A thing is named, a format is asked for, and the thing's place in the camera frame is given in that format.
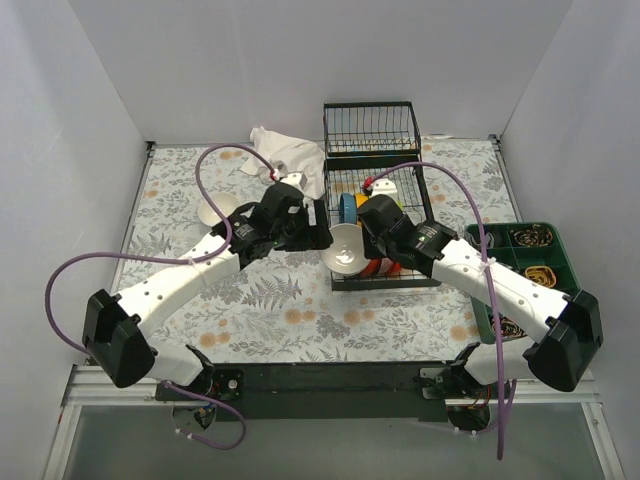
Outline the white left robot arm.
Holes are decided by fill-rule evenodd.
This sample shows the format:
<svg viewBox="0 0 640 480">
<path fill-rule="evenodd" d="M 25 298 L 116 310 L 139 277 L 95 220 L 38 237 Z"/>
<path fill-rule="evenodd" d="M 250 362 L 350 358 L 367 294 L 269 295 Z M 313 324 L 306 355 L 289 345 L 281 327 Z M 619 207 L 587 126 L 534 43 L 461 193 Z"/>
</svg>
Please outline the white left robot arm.
<svg viewBox="0 0 640 480">
<path fill-rule="evenodd" d="M 272 251 L 320 251 L 332 242 L 324 202 L 306 200 L 298 187 L 279 181 L 260 201 L 216 224 L 176 264 L 115 294 L 93 294 L 83 344 L 118 388 L 152 378 L 203 399 L 212 390 L 213 363 L 194 346 L 153 342 L 154 332 L 202 290 Z"/>
</svg>

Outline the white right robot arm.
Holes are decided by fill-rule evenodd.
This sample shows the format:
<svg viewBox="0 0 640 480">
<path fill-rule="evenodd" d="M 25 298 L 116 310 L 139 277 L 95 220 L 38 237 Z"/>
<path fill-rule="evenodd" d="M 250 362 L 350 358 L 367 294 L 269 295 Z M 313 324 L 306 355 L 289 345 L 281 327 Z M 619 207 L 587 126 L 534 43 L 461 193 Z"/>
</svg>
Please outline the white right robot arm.
<svg viewBox="0 0 640 480">
<path fill-rule="evenodd" d="M 466 347 L 451 366 L 460 395 L 475 397 L 511 379 L 536 378 L 561 392 L 576 388 L 603 343 L 594 295 L 581 290 L 569 296 L 484 259 L 444 225 L 414 224 L 387 195 L 364 202 L 358 218 L 383 256 L 497 307 L 524 331 L 518 340 Z"/>
</svg>

